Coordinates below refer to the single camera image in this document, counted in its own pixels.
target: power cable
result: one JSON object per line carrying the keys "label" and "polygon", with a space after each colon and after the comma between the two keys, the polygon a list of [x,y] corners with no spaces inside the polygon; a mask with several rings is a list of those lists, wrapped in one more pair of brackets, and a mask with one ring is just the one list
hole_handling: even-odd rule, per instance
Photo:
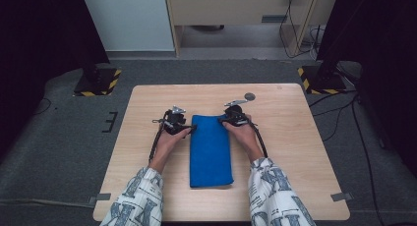
{"label": "power cable", "polygon": [[292,18],[291,18],[291,4],[292,4],[292,0],[288,0],[288,8],[287,8],[287,10],[286,10],[286,12],[285,12],[285,17],[284,17],[284,19],[286,20],[286,19],[288,18],[288,19],[289,19],[289,21],[290,21],[290,23],[291,23],[292,30],[294,31],[294,35],[295,35],[295,41],[296,41],[296,44],[297,44],[296,46],[297,46],[298,50],[300,51],[300,53],[298,53],[297,55],[294,55],[294,56],[290,56],[290,55],[288,54],[288,52],[287,52],[287,50],[286,50],[286,48],[285,48],[285,42],[284,42],[284,40],[283,40],[283,38],[282,38],[282,25],[283,25],[283,22],[284,22],[284,21],[282,21],[282,22],[281,22],[281,24],[279,25],[279,37],[280,37],[281,42],[282,42],[282,45],[283,45],[283,47],[284,47],[284,51],[285,51],[286,56],[287,56],[288,58],[295,58],[295,57],[298,57],[298,56],[300,56],[300,55],[302,55],[302,54],[305,54],[305,53],[310,52],[310,50],[303,51],[303,50],[301,50],[301,48],[299,47],[298,38],[297,38],[297,31],[295,30],[295,26],[294,26],[294,23],[292,22]]}
{"label": "power cable", "polygon": [[[316,38],[313,37],[313,31],[316,30]],[[319,54],[318,47],[321,45],[319,43],[319,34],[320,31],[324,30],[319,25],[317,28],[310,28],[310,38],[313,39],[313,41],[310,40],[310,57],[313,60],[317,60],[317,55]]]}
{"label": "power cable", "polygon": [[337,118],[336,118],[336,125],[335,125],[335,127],[334,127],[334,129],[333,129],[333,132],[331,133],[331,135],[330,135],[329,137],[327,137],[327,138],[323,139],[322,141],[328,141],[328,140],[330,140],[330,139],[334,136],[334,134],[335,134],[335,133],[336,133],[336,131],[337,131],[338,121],[339,121],[339,118],[340,118],[340,113],[341,113],[341,111],[342,111],[344,108],[348,107],[350,104],[352,104],[352,103],[355,101],[355,99],[356,99],[356,97],[357,97],[357,96],[358,96],[358,94],[356,94],[356,95],[353,97],[353,99],[352,99],[349,103],[347,103],[346,105],[343,105],[343,106],[341,106],[341,107],[334,108],[334,109],[331,109],[331,110],[328,110],[328,111],[325,111],[325,112],[322,112],[322,113],[319,113],[319,114],[315,114],[315,115],[313,115],[313,116],[320,116],[320,115],[324,115],[324,114],[327,114],[327,113],[329,113],[329,112],[332,112],[332,111],[336,111],[336,110],[338,110],[338,113],[337,113]]}
{"label": "power cable", "polygon": [[39,112],[36,112],[36,113],[34,113],[34,114],[32,114],[32,115],[40,115],[40,114],[42,114],[43,112],[45,112],[45,111],[47,111],[48,109],[49,109],[49,107],[51,106],[51,104],[52,104],[52,101],[51,100],[49,100],[48,98],[45,98],[45,97],[43,97],[42,98],[42,100],[46,100],[47,102],[48,102],[48,105],[46,106],[46,108],[45,109],[43,109],[42,111],[39,111]]}
{"label": "power cable", "polygon": [[333,94],[329,94],[327,96],[324,96],[320,99],[318,99],[317,101],[313,102],[312,104],[309,105],[309,107],[312,107],[314,105],[317,105],[319,102],[328,99],[329,97],[335,96],[335,95],[340,95],[340,94],[345,94],[345,93],[350,93],[350,92],[355,92],[356,90],[347,90],[347,91],[343,91],[343,92],[338,92],[338,93],[333,93]]}
{"label": "power cable", "polygon": [[361,128],[359,126],[358,119],[356,117],[354,102],[352,102],[352,113],[353,113],[353,118],[355,120],[356,128],[358,129],[358,132],[359,132],[359,137],[361,138],[362,147],[363,147],[364,152],[365,152],[365,157],[366,157],[366,161],[367,161],[367,165],[368,165],[368,171],[369,171],[369,177],[370,177],[370,181],[371,181],[372,199],[373,199],[373,202],[374,202],[374,207],[375,207],[375,210],[377,212],[377,216],[378,216],[378,219],[380,221],[380,224],[382,226],[385,226],[385,223],[384,223],[384,221],[381,217],[380,209],[379,209],[378,203],[377,203],[377,194],[375,193],[374,174],[372,172],[371,160],[369,158],[368,148],[365,145],[365,141],[364,141],[364,138],[363,138],[363,135],[362,135],[362,131],[361,131]]}

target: person's right hand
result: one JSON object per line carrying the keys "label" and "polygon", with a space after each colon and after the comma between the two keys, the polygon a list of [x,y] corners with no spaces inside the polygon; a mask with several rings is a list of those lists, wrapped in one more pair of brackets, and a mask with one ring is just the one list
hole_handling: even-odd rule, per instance
{"label": "person's right hand", "polygon": [[244,124],[239,127],[235,127],[227,122],[222,123],[223,127],[232,133],[236,140],[242,145],[248,154],[249,161],[253,161],[264,157],[264,154],[261,152],[257,139],[255,137],[255,131],[249,124]]}

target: printed shirt sleeve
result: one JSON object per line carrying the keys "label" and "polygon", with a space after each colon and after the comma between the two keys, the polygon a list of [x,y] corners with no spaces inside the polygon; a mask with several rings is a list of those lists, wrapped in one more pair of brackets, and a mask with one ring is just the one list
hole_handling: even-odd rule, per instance
{"label": "printed shirt sleeve", "polygon": [[251,165],[249,200],[252,225],[316,225],[285,173],[269,158]]}
{"label": "printed shirt sleeve", "polygon": [[100,225],[160,225],[163,209],[162,188],[161,175],[151,168],[142,168],[113,202]]}

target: gray floor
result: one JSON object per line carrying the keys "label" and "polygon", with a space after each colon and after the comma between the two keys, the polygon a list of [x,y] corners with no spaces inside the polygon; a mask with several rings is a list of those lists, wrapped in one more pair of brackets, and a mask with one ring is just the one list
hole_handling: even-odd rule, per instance
{"label": "gray floor", "polygon": [[[277,29],[277,25],[226,27],[216,31],[186,28],[179,58],[147,55],[129,58],[131,60],[112,60],[113,66],[122,69],[122,74],[109,96],[73,97],[72,87],[81,76],[81,70],[51,80],[45,94],[51,103],[42,100],[38,111],[46,110],[33,116],[9,158],[0,166],[0,198],[87,203],[89,197],[98,194],[134,85],[300,84],[296,69],[316,62],[309,53],[289,59]],[[357,73],[357,65],[344,65]],[[349,93],[326,99],[312,107],[312,113],[345,105],[353,96]],[[310,104],[322,97],[306,94]],[[364,107],[355,104],[355,109],[370,154],[382,219],[386,225],[417,222],[416,178],[401,164],[394,150],[381,149]],[[102,132],[108,129],[105,120],[111,119],[109,112],[114,111],[118,112],[118,118],[113,131],[105,134]],[[338,121],[337,112],[315,116],[315,121],[322,139],[329,137],[337,124],[335,135],[324,144],[341,189],[354,196],[347,202],[351,212],[347,221],[318,221],[317,224],[380,225],[373,204],[366,156],[351,108],[343,109]],[[17,204],[0,206],[0,225],[98,223],[92,220],[90,208]]]}

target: wooden table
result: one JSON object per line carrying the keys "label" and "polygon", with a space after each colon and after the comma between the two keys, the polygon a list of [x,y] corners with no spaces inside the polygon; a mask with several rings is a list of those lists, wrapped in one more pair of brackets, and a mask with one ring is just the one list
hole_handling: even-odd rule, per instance
{"label": "wooden table", "polygon": [[[288,175],[298,196],[315,220],[345,220],[346,202],[330,195],[341,192],[301,86],[296,84],[250,85],[138,85],[122,127],[101,188],[110,200],[97,202],[93,217],[101,221],[111,203],[138,170],[148,165],[157,124],[167,109],[177,105],[194,114],[221,115],[224,103],[256,96],[241,105],[258,124],[268,155]],[[231,137],[232,173],[228,189],[190,189],[190,138],[181,140],[165,170],[164,221],[250,221],[248,179],[250,164],[244,150]]]}

